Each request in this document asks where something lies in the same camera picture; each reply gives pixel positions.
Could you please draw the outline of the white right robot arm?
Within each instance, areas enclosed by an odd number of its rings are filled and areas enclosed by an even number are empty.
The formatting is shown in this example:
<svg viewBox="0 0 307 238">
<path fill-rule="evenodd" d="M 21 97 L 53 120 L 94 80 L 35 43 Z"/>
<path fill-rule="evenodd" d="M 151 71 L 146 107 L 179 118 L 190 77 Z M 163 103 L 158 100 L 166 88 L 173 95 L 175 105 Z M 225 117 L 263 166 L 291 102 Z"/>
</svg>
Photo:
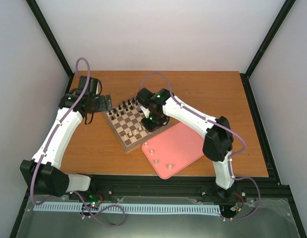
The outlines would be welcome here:
<svg viewBox="0 0 307 238">
<path fill-rule="evenodd" d="M 202 152 L 213 162 L 217 196 L 222 201 L 228 201 L 235 189 L 228 163 L 234 141 L 229 121 L 225 117 L 217 119 L 202 114 L 164 88 L 156 94 L 142 88 L 135 100 L 145 115 L 141 122 L 149 132 L 154 132 L 168 124 L 170 118 L 175 118 L 204 139 Z"/>
</svg>

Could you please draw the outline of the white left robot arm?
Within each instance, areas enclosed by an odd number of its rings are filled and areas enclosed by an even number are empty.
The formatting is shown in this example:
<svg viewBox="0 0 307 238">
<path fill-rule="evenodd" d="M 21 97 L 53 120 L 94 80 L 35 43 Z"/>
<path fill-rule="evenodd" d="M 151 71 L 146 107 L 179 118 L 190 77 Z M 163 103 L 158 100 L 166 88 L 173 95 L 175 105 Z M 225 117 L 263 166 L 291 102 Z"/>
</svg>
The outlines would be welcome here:
<svg viewBox="0 0 307 238">
<path fill-rule="evenodd" d="M 110 95 L 101 92 L 99 79 L 81 76 L 78 87 L 62 97 L 55 122 L 44 143 L 31 160 L 24 160 L 20 165 L 31 195 L 61 197 L 68 192 L 80 191 L 89 200 L 97 196 L 98 188 L 91 183 L 89 176 L 66 174 L 60 168 L 64 152 L 79 124 L 90 124 L 95 113 L 112 109 Z"/>
</svg>

